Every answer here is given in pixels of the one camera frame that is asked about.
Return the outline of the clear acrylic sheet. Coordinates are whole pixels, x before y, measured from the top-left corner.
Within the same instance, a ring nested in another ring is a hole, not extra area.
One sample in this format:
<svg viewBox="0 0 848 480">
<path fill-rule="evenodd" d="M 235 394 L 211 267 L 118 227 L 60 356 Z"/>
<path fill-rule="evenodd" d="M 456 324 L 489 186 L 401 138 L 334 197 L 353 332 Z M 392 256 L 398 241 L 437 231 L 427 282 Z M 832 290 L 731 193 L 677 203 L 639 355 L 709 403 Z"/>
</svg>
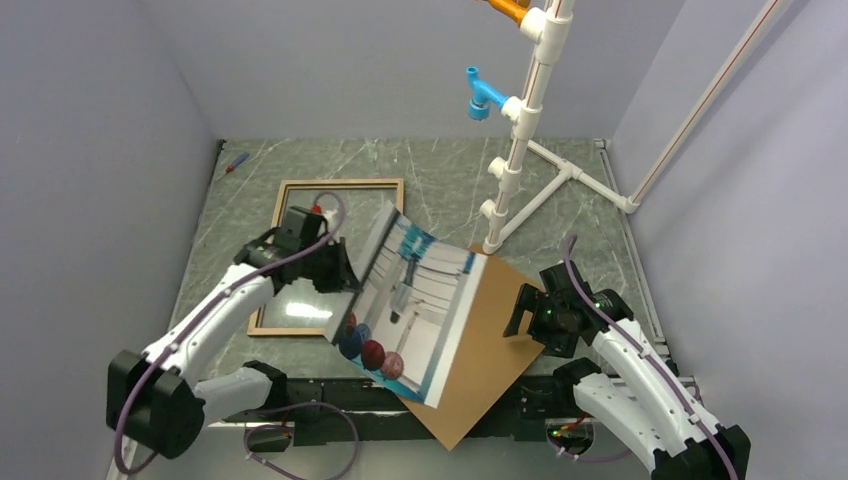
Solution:
<svg viewBox="0 0 848 480">
<path fill-rule="evenodd" d="M 290 180 L 281 184 L 272 224 L 282 223 L 291 206 L 310 207 L 323 191 L 339 195 L 346 207 L 346 220 L 339 235 L 346 239 L 349 258 L 356 261 L 371 232 L 373 223 L 386 202 L 401 208 L 404 186 L 400 179 Z M 320 294 L 308 280 L 285 287 L 249 322 L 250 336 L 321 335 L 326 322 L 343 312 L 347 294 Z"/>
</svg>

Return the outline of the brown fibreboard backing board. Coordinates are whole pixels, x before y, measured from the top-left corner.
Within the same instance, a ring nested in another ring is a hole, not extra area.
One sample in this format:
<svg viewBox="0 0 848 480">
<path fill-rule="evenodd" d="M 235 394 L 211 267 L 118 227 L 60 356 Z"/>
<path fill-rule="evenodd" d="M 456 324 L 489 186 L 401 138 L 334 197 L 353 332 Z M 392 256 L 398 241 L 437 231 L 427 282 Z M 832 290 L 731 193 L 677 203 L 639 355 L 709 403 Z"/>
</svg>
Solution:
<svg viewBox="0 0 848 480">
<path fill-rule="evenodd" d="M 496 255 L 487 255 L 453 365 L 437 407 L 404 406 L 452 451 L 541 354 L 527 334 L 505 337 L 518 291 L 532 280 Z"/>
</svg>

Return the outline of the light wooden picture frame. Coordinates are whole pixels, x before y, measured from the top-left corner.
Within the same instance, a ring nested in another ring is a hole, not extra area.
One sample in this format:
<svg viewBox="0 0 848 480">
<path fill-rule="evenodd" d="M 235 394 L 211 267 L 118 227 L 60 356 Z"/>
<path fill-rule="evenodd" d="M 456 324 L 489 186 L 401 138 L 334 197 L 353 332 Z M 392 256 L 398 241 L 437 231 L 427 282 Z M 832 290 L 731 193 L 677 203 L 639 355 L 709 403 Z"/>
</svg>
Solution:
<svg viewBox="0 0 848 480">
<path fill-rule="evenodd" d="M 321 179 L 321 180 L 284 180 L 281 183 L 277 203 L 272 217 L 272 229 L 276 230 L 286 222 L 289 197 L 295 191 L 314 191 L 318 194 L 328 191 L 338 193 L 349 190 L 391 190 L 395 193 L 394 205 L 404 209 L 404 180 L 401 178 L 370 179 Z M 337 267 L 333 260 L 335 254 L 329 250 L 334 243 L 329 240 L 324 247 L 290 264 L 282 265 L 271 271 L 280 273 L 284 280 L 292 280 L 296 273 L 312 274 L 318 269 L 318 278 L 330 280 L 332 286 L 338 286 Z M 265 326 L 263 322 L 273 317 L 273 307 L 263 306 L 253 313 L 248 321 L 247 335 L 250 337 L 292 337 L 321 336 L 325 324 L 332 318 L 333 312 L 308 302 L 291 301 L 280 303 L 280 318 L 291 320 L 291 325 Z"/>
</svg>

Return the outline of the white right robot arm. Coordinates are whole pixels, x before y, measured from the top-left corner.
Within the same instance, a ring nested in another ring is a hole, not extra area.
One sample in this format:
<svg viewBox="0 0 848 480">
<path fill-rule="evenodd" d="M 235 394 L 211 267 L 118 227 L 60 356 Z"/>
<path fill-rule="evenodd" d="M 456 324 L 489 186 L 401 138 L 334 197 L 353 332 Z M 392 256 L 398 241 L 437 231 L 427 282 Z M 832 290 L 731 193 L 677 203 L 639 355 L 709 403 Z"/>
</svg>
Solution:
<svg viewBox="0 0 848 480">
<path fill-rule="evenodd" d="M 743 479 L 751 441 L 691 394 L 613 290 L 594 292 L 572 261 L 523 284 L 505 328 L 524 315 L 546 356 L 566 359 L 541 390 L 524 390 L 522 417 L 585 414 L 603 424 L 653 479 Z"/>
</svg>

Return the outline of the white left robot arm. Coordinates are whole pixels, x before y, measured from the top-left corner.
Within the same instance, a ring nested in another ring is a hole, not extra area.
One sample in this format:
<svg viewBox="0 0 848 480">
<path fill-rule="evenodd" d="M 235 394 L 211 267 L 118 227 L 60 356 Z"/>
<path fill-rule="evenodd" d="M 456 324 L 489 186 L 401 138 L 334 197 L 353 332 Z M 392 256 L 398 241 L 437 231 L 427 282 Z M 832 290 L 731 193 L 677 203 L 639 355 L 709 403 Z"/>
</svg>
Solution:
<svg viewBox="0 0 848 480">
<path fill-rule="evenodd" d="M 354 292 L 359 281 L 338 232 L 345 210 L 291 207 L 281 225 L 246 243 L 216 286 L 176 326 L 140 353 L 119 352 L 107 370 L 106 423 L 114 433 L 115 463 L 132 440 L 174 459 L 202 429 L 242 412 L 264 420 L 289 404 L 288 379 L 261 361 L 204 379 L 203 371 L 237 328 L 284 287 L 307 280 L 322 294 Z"/>
</svg>

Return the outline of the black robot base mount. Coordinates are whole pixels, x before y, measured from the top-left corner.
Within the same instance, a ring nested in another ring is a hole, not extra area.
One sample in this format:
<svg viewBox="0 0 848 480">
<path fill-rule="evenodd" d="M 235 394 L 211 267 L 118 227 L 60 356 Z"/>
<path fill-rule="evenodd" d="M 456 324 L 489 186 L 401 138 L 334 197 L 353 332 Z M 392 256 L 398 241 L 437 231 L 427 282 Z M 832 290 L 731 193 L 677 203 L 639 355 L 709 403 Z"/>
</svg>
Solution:
<svg viewBox="0 0 848 480">
<path fill-rule="evenodd" d="M 600 368 L 583 357 L 548 376 L 516 380 L 486 412 L 471 416 L 442 415 L 412 402 L 405 404 L 373 381 L 355 378 L 293 379 L 262 362 L 246 363 L 245 371 L 270 383 L 265 404 L 239 412 L 207 413 L 211 403 L 192 393 L 183 381 L 166 374 L 164 381 L 138 400 L 125 433 L 154 452 L 173 459 L 188 450 L 201 430 L 216 422 L 255 422 L 259 427 L 289 427 L 294 444 L 324 445 L 343 440 L 354 428 L 361 441 L 406 441 L 433 438 L 453 449 L 466 438 L 513 437 L 541 440 L 545 420 L 575 416 L 576 403 L 566 393 L 580 373 Z"/>
</svg>

